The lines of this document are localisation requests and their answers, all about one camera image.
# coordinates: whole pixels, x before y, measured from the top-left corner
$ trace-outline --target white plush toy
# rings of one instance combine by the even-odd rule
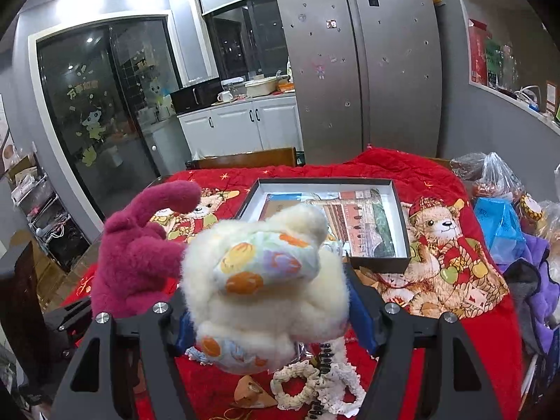
[[[290,363],[295,342],[342,336],[349,294],[327,220],[311,205],[266,221],[223,220],[190,243],[185,294],[197,344],[223,371],[253,374]]]

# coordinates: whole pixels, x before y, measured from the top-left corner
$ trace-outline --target white door frame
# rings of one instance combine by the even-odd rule
[[[54,27],[47,28],[38,33],[29,35],[27,38],[27,47],[29,51],[29,70],[31,73],[31,82],[33,84],[33,93],[35,95],[35,100],[37,102],[38,113],[41,117],[41,123],[45,133],[47,134],[47,139],[52,148],[55,158],[57,159],[58,165],[68,181],[72,192],[78,199],[80,205],[82,205],[84,211],[88,217],[92,220],[93,224],[97,229],[103,231],[103,221],[99,218],[90,201],[88,200],[86,194],[78,183],[70,164],[68,163],[64,152],[62,151],[62,146],[58,140],[57,134],[54,131],[53,123],[50,119],[49,110],[47,108],[47,102],[43,94],[43,86],[41,85],[41,76],[39,73],[39,59],[37,58],[37,43],[44,39],[50,38],[54,35],[59,35],[60,33],[70,31],[75,28],[84,27],[97,22],[107,22],[116,19],[133,19],[139,17],[150,17],[150,16],[164,16],[167,20],[167,30],[169,31],[169,38],[171,40],[171,49],[175,56],[175,61],[177,63],[177,68],[181,82],[183,86],[188,86],[189,78],[187,76],[187,70],[185,68],[185,62],[181,49],[179,47],[179,39],[177,37],[177,32],[175,29],[175,20],[173,19],[173,13],[171,10],[159,10],[155,12],[150,11],[121,11],[116,13],[107,14],[95,14],[90,17],[85,17],[79,23],[61,23]]]

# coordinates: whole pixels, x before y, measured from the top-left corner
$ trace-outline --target red blanket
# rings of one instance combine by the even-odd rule
[[[203,211],[195,217],[155,217],[166,227],[170,238],[188,240],[202,228],[217,219],[231,218],[243,203],[248,191],[258,178],[271,177],[362,177],[392,179],[395,181],[403,209],[413,216],[408,223],[413,263],[407,270],[414,276],[403,284],[397,277],[379,277],[374,287],[385,300],[400,302],[411,313],[438,316],[443,310],[453,310],[462,318],[462,324],[478,350],[482,362],[492,380],[498,401],[506,420],[517,418],[520,404],[522,379],[521,340],[517,327],[513,302],[502,278],[496,274],[494,265],[484,245],[481,228],[468,202],[462,183],[451,172],[424,158],[386,149],[369,149],[353,161],[333,166],[306,166],[301,168],[268,167],[253,169],[207,169],[180,172],[171,180],[190,180],[204,188],[201,205]],[[451,244],[430,243],[433,222],[448,219],[462,234]],[[436,274],[427,279],[421,265],[420,248],[429,247],[432,260],[440,264]],[[92,266],[79,287],[67,301],[85,296],[95,274]],[[450,289],[449,299],[442,304],[435,290],[440,283]],[[169,292],[176,286],[169,283]],[[375,361],[356,342],[347,344],[350,362],[357,366],[364,387],[368,387],[374,371]],[[412,419],[421,380],[423,352],[416,351],[412,361],[407,395],[401,410],[401,419]],[[200,366],[186,358],[177,359],[190,401],[201,420],[212,417],[238,417],[242,412],[230,408],[233,391],[239,376],[225,374],[214,367]],[[268,390],[271,377],[267,374],[255,376],[257,382]],[[140,418],[153,418],[147,397],[138,399]],[[267,420],[301,420],[306,409],[299,412],[280,411],[276,408],[254,410],[251,418]]]

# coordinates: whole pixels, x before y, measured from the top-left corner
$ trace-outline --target cabinet door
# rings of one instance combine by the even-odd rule
[[[263,149],[295,147],[303,150],[295,97],[264,99],[254,105]]]
[[[212,120],[219,133],[222,154],[262,151],[263,145],[252,103],[214,108]]]
[[[221,137],[210,110],[179,119],[193,156],[221,156],[224,154]]]

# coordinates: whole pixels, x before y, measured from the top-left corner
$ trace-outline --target blue bag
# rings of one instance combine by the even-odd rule
[[[525,238],[519,218],[509,201],[480,197],[474,207],[474,214],[495,263],[510,265],[521,257]]]

